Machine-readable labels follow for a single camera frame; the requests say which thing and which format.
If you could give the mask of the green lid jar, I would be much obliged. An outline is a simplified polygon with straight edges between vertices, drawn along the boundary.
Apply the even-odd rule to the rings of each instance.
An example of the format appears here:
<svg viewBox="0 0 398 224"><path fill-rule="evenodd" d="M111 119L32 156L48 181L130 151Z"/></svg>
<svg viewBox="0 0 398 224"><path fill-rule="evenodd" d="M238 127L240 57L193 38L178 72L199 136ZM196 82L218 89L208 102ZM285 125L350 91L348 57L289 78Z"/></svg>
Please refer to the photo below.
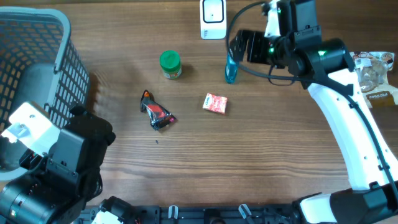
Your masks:
<svg viewBox="0 0 398 224"><path fill-rule="evenodd" d="M181 75L182 63L178 52L167 50L159 58L162 73L168 79L176 79Z"/></svg>

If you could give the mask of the grey plastic mesh basket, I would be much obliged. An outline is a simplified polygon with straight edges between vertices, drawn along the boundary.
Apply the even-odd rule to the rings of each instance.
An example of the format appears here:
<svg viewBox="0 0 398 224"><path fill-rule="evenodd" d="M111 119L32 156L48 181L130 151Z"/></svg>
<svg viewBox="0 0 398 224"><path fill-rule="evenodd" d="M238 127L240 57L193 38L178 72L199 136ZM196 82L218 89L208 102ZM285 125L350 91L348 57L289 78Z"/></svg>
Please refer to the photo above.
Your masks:
<svg viewBox="0 0 398 224"><path fill-rule="evenodd" d="M25 102L37 103L62 128L70 105L86 104L89 73L71 40L71 24L56 9L1 8L1 133ZM27 147L1 136L1 181L26 173L19 159Z"/></svg>

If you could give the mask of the white barcode scanner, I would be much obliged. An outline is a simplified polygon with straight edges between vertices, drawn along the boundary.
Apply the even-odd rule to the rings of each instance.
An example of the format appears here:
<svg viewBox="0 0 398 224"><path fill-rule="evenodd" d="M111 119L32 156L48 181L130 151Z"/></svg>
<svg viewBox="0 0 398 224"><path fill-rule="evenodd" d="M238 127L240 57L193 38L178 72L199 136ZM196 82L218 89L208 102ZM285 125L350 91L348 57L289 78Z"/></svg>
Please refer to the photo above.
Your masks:
<svg viewBox="0 0 398 224"><path fill-rule="evenodd" d="M227 16L225 0L200 1L200 35L204 40L224 39Z"/></svg>

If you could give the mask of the blue mouthwash bottle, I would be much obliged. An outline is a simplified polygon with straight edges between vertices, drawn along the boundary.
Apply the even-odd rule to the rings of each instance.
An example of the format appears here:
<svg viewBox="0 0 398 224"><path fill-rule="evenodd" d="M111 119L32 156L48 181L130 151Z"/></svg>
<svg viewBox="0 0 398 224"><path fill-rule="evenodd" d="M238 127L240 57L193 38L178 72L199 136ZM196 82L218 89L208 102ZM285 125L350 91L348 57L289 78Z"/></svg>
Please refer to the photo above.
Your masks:
<svg viewBox="0 0 398 224"><path fill-rule="evenodd" d="M227 61L224 73L226 82L228 84L234 84L236 81L237 73L238 73L238 66L233 59L232 51L228 49Z"/></svg>

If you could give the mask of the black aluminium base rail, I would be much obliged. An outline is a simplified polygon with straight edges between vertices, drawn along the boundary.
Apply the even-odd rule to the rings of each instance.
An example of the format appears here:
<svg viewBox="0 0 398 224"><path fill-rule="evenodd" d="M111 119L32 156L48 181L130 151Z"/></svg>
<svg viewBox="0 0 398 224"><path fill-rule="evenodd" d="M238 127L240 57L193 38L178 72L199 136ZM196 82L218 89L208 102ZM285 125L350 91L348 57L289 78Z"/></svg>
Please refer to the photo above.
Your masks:
<svg viewBox="0 0 398 224"><path fill-rule="evenodd" d="M263 206L230 207L169 207L136 206L123 220L120 215L106 215L99 207L84 209L75 223L257 223L283 224L300 223L300 214L291 204L270 204Z"/></svg>

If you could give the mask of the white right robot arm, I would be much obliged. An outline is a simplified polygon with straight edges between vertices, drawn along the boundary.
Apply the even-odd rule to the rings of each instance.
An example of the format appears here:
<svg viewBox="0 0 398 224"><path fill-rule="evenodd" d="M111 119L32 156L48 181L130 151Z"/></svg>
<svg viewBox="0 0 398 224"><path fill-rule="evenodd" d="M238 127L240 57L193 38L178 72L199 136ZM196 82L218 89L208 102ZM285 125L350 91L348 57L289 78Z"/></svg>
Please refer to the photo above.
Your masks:
<svg viewBox="0 0 398 224"><path fill-rule="evenodd" d="M314 1L261 2L264 32L226 37L228 59L285 68L323 112L338 143L349 189L314 194L294 203L302 223L376 223L397 215L397 159L362 96L344 42L322 39Z"/></svg>

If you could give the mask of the red white small box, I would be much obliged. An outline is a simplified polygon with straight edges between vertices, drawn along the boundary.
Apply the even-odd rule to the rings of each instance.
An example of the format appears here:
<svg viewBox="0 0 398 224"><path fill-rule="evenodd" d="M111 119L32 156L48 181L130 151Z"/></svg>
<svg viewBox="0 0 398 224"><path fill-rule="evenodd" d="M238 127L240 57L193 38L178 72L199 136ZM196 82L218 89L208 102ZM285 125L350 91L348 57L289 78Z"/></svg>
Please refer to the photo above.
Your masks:
<svg viewBox="0 0 398 224"><path fill-rule="evenodd" d="M227 97L207 93L203 103L203 109L214 113L225 114L227 102Z"/></svg>

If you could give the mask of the black red snack packet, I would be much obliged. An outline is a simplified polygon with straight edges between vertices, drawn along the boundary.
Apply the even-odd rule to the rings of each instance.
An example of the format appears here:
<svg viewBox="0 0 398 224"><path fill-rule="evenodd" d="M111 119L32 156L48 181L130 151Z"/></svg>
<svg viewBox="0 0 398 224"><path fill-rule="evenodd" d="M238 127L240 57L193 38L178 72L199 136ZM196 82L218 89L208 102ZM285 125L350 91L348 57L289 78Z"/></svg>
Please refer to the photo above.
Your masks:
<svg viewBox="0 0 398 224"><path fill-rule="evenodd" d="M142 94L140 111L148 113L150 125L154 130L159 130L177 120L171 112L155 102L153 94L148 90Z"/></svg>

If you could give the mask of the brown cookie bag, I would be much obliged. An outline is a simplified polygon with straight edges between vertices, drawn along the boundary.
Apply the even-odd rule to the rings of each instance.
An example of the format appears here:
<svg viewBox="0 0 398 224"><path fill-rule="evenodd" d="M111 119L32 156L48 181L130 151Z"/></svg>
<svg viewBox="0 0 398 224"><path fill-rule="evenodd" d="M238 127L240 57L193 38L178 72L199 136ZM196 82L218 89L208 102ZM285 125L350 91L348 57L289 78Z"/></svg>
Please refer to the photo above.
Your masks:
<svg viewBox="0 0 398 224"><path fill-rule="evenodd" d="M369 108L397 105L397 87L389 84L387 73L392 70L395 53L364 52L350 53L363 98Z"/></svg>

